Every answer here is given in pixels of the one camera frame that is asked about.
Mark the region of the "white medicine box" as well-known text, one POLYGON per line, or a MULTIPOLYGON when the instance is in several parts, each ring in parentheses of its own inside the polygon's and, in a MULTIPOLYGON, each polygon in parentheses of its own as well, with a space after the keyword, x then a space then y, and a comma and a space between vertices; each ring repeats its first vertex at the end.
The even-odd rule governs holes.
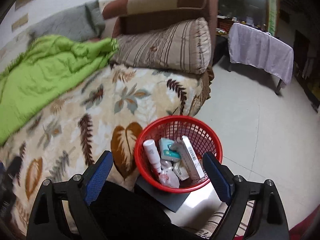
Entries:
POLYGON ((202 179, 204 177, 204 171, 189 138, 183 135, 180 139, 177 139, 176 142, 177 152, 180 154, 183 165, 187 169, 191 180, 202 179))

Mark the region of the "small white packet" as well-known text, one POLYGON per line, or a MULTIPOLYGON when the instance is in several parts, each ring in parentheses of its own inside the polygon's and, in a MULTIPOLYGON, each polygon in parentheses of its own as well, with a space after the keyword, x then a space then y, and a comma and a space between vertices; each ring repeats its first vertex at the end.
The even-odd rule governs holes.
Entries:
POLYGON ((173 172, 180 181, 185 181, 189 178, 189 174, 181 161, 175 162, 173 165, 173 172))

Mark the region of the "clear plastic wrapper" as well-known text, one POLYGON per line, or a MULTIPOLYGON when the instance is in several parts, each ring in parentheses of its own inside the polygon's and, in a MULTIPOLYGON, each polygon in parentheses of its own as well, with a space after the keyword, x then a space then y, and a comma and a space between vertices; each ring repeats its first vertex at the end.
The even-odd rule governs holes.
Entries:
POLYGON ((163 186, 178 189, 180 181, 178 176, 173 171, 173 164, 170 161, 161 159, 161 172, 159 174, 159 181, 163 186))

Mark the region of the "light blue tissue pack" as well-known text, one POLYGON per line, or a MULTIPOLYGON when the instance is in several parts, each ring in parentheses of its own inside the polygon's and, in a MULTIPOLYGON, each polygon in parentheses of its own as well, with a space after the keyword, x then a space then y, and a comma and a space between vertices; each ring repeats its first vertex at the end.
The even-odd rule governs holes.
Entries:
POLYGON ((159 140, 159 149, 161 153, 161 159, 166 161, 179 162, 181 160, 181 156, 178 152, 172 151, 170 146, 174 143, 173 140, 167 138, 161 138, 159 140))

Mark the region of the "white bottle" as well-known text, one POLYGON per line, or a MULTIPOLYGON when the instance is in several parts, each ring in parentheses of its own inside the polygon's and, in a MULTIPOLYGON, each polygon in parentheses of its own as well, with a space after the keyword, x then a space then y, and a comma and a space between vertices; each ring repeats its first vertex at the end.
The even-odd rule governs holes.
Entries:
POLYGON ((160 174, 162 171, 161 159, 155 141, 153 139, 148 139, 143 142, 143 147, 150 164, 153 166, 153 169, 157 172, 157 174, 160 174))

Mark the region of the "red plastic trash basket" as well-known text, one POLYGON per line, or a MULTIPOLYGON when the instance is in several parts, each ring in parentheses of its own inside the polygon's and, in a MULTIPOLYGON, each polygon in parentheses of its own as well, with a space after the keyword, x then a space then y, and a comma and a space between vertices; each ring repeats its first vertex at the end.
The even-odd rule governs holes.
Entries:
POLYGON ((211 152, 218 162, 222 163, 223 151, 219 137, 204 122, 184 115, 165 116, 157 119, 146 126, 140 133, 135 144, 135 163, 140 175, 151 186, 169 193, 190 193, 196 191, 210 182, 205 175, 201 179, 191 180, 180 183, 178 189, 167 187, 159 182, 158 176, 153 170, 148 157, 145 153, 143 142, 153 139, 156 146, 159 146, 161 138, 176 140, 181 136, 187 136, 199 160, 207 152, 211 152))

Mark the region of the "dark grey floor mat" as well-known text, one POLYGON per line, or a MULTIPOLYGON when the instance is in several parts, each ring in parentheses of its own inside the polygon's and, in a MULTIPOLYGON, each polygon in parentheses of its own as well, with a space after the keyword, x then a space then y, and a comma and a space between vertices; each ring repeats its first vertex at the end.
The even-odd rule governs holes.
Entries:
POLYGON ((161 207, 172 212, 177 212, 190 194, 161 191, 150 185, 142 176, 138 177, 135 184, 135 190, 151 197, 151 199, 154 199, 161 207))

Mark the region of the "leaf pattern beige blanket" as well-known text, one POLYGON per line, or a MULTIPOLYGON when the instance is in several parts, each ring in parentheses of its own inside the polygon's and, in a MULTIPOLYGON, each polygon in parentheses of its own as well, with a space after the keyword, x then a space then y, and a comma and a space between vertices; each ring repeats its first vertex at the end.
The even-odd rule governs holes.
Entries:
POLYGON ((108 177, 128 190, 139 175, 135 143, 142 130, 167 115, 195 116, 210 97, 211 67, 203 74, 107 66, 39 111, 1 147, 13 170, 13 206, 1 212, 1 230, 25 239, 33 203, 45 179, 66 181, 113 154, 108 177))

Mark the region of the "green quilt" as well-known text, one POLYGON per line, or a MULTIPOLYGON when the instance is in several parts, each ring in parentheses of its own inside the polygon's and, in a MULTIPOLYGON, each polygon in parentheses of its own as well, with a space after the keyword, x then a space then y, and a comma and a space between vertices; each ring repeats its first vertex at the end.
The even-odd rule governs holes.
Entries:
POLYGON ((1 144, 43 107, 104 68, 119 48, 115 38, 76 42, 37 38, 1 73, 1 144))

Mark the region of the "table with lilac cloth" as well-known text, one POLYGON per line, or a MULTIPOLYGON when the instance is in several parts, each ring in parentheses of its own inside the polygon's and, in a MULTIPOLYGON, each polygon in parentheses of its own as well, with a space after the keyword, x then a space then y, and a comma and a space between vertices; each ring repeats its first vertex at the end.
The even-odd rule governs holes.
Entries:
POLYGON ((250 65, 276 76, 279 79, 277 95, 291 82, 293 49, 268 33, 234 23, 228 33, 228 51, 232 64, 250 65))

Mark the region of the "striped beige pillow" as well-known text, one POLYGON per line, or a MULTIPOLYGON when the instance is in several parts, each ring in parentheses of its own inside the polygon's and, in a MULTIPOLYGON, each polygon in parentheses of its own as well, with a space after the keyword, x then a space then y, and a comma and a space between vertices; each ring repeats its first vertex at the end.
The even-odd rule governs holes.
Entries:
POLYGON ((112 61, 129 67, 203 74, 212 56, 208 23, 202 17, 162 30, 120 35, 117 41, 119 49, 112 61))

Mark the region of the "grey pillow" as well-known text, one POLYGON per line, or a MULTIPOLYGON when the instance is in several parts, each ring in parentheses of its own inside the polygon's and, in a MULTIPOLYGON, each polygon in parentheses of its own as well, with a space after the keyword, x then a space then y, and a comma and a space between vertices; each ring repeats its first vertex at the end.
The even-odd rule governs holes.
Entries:
POLYGON ((90 1, 72 7, 42 20, 29 30, 31 40, 46 35, 61 35, 76 42, 84 42, 100 37, 105 22, 100 11, 99 1, 90 1))

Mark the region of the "brown padded headboard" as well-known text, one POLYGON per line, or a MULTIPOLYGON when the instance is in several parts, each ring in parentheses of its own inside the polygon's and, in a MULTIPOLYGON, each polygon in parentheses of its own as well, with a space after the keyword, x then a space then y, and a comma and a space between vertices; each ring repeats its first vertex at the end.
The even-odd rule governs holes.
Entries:
POLYGON ((105 5, 102 15, 106 22, 114 21, 111 29, 113 38, 162 30, 182 21, 202 17, 208 23, 212 44, 210 66, 215 46, 217 12, 218 0, 114 0, 105 5))

